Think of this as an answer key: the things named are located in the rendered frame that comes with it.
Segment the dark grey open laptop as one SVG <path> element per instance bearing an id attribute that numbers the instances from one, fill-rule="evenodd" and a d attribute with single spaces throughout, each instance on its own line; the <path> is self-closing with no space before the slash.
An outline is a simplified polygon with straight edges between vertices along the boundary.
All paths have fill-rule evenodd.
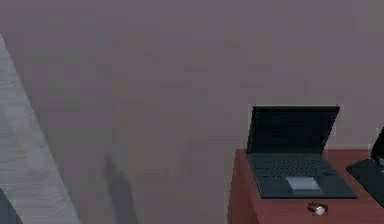
<path id="1" fill-rule="evenodd" d="M 337 105 L 255 106 L 246 157 L 264 199 L 354 199 L 356 194 L 324 159 Z"/>

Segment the black open laptop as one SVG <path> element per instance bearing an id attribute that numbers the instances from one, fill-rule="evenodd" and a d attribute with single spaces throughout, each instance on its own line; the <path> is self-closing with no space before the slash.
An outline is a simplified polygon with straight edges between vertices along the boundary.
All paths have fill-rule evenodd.
<path id="1" fill-rule="evenodd" d="M 384 208 L 384 127 L 373 144 L 370 158 L 353 163 L 346 170 Z"/>

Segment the reddish brown wooden desk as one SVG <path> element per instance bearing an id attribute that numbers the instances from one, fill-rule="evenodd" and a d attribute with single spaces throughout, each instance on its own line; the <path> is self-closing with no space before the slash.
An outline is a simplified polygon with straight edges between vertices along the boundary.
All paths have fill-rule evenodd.
<path id="1" fill-rule="evenodd" d="M 321 199 L 328 205 L 323 216 L 307 209 L 311 199 L 262 199 L 244 149 L 235 151 L 228 206 L 228 224 L 384 224 L 384 208 L 346 171 L 368 158 L 367 149 L 331 149 L 323 156 L 343 177 L 357 199 Z"/>

